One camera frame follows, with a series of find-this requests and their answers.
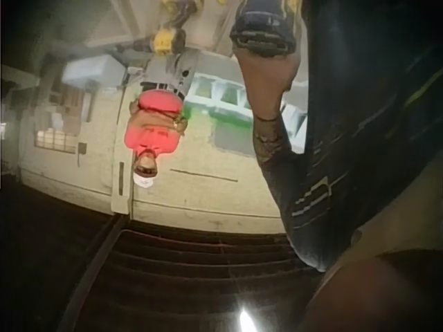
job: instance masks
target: drill battery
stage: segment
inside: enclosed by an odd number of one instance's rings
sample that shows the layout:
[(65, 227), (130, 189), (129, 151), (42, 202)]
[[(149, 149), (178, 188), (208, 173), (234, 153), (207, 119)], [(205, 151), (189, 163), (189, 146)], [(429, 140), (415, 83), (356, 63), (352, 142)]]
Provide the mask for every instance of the drill battery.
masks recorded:
[(297, 0), (244, 0), (230, 38), (238, 48), (274, 57), (296, 51)]

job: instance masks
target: window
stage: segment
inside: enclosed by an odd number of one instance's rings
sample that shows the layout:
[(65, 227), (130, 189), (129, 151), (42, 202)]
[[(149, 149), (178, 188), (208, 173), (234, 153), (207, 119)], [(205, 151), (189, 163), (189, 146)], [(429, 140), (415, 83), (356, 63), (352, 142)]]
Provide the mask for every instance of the window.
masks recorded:
[(35, 145), (44, 149), (74, 154), (77, 146), (77, 136), (50, 128), (46, 131), (37, 132)]
[(6, 132), (6, 122), (2, 122), (0, 127), (1, 140), (5, 139), (5, 132)]

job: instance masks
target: light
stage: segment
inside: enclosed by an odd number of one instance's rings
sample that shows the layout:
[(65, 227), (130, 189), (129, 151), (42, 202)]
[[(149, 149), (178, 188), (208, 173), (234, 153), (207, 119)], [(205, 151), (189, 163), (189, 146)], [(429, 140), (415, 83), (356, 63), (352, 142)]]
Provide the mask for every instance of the light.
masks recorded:
[(240, 313), (240, 326), (242, 327), (242, 332), (257, 332), (251, 316), (244, 309)]

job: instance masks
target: white cap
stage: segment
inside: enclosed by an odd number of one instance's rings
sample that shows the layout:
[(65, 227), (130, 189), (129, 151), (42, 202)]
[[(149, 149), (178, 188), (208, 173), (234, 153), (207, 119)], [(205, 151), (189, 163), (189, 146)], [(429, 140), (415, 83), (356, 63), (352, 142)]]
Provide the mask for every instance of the white cap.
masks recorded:
[(154, 184), (154, 179), (153, 178), (143, 178), (142, 176), (138, 175), (137, 173), (134, 172), (133, 175), (133, 179), (134, 179), (134, 183), (142, 188), (149, 188), (152, 187), (152, 185)]

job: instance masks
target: tattoo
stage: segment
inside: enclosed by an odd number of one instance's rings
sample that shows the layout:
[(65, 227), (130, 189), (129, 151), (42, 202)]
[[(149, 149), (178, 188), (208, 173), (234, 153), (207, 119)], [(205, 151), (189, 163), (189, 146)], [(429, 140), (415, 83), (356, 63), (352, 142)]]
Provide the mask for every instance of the tattoo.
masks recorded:
[(260, 167), (265, 166), (278, 152), (291, 151), (282, 116), (273, 120), (263, 120), (255, 116), (253, 144)]

